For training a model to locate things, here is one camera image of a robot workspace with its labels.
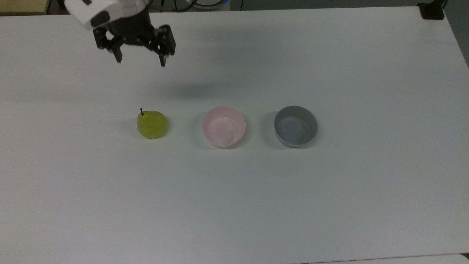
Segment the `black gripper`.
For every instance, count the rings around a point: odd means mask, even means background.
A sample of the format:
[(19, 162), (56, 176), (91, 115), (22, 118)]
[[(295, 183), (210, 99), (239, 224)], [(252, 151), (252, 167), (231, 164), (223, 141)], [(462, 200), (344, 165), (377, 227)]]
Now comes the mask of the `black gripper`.
[(113, 35), (112, 39), (107, 38), (106, 28), (96, 28), (92, 32), (97, 48), (113, 54), (117, 63), (122, 62), (121, 46), (124, 44), (124, 38), (150, 41), (149, 49), (158, 54), (161, 67), (165, 67), (167, 58), (175, 54), (176, 42), (171, 27), (162, 25), (157, 29), (154, 28), (149, 13), (119, 18), (108, 25)]

